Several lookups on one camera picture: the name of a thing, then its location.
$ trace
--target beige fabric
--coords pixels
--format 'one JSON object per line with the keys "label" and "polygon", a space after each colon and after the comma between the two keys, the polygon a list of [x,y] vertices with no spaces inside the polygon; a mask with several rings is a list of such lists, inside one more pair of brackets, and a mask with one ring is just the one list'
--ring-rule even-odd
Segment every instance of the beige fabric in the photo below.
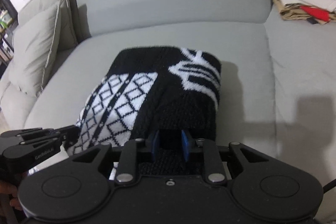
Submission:
{"label": "beige fabric", "polygon": [[49,80],[60,32],[59,3],[37,14],[15,33],[9,80],[20,91],[38,97]]}
{"label": "beige fabric", "polygon": [[[275,6],[277,7],[280,16],[283,20],[307,20],[311,17],[310,14],[306,13],[300,9],[301,4],[291,4],[284,6],[281,0],[273,0]],[[336,14],[329,13],[329,18],[331,22],[336,22]],[[326,24],[327,22],[315,18],[315,20],[321,25]]]}
{"label": "beige fabric", "polygon": [[18,91],[10,84],[1,99],[1,111],[10,129],[21,129],[37,98]]}
{"label": "beige fabric", "polygon": [[58,50],[64,51],[77,46],[75,31],[72,25],[72,16],[69,0],[31,0],[18,13],[17,19],[19,26],[22,26],[36,14],[48,9],[57,1],[60,1],[62,24]]}

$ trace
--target cable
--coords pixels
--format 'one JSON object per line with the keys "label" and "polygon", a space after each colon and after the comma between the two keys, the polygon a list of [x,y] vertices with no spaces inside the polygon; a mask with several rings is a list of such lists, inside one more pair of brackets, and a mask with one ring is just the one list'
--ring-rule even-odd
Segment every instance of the cable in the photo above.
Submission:
{"label": "cable", "polygon": [[326,192],[328,192],[329,190],[331,190],[334,187],[336,187],[336,179],[334,179],[333,181],[329,182],[328,184],[326,184],[323,187],[323,193],[325,194]]}

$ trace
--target throw pillow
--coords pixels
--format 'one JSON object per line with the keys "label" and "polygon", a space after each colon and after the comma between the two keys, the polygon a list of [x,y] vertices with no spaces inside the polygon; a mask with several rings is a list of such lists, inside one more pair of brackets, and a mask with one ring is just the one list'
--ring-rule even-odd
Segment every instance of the throw pillow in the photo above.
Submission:
{"label": "throw pillow", "polygon": [[60,1],[61,32],[58,51],[74,48],[78,45],[69,0],[30,0],[17,15],[19,26],[26,24],[32,17]]}
{"label": "throw pillow", "polygon": [[61,10],[56,3],[16,31],[9,80],[18,90],[40,95],[55,61],[60,30]]}

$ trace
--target black and white blanket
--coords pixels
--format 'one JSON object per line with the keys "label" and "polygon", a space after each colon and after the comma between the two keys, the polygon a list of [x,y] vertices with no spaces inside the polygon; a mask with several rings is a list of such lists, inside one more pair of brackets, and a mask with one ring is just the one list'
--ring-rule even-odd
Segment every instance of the black and white blanket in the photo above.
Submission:
{"label": "black and white blanket", "polygon": [[[81,111],[77,122],[81,134],[77,143],[68,144],[67,153],[97,144],[123,146],[159,129],[189,129],[194,138],[214,140],[220,73],[217,58],[202,51],[176,47],[121,51]],[[175,161],[166,153],[171,154],[163,152],[165,161]]]}

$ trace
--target gray sofa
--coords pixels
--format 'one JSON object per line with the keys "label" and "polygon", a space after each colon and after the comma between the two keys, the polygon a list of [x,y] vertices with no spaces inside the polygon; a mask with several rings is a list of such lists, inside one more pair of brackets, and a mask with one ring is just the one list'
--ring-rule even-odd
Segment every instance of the gray sofa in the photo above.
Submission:
{"label": "gray sofa", "polygon": [[[282,21],[271,0],[71,0],[71,11],[80,44],[55,65],[26,128],[75,123],[120,50],[188,47],[222,61],[218,144],[243,142],[323,185],[336,178],[332,23]],[[320,220],[336,219],[335,202],[325,195]]]}

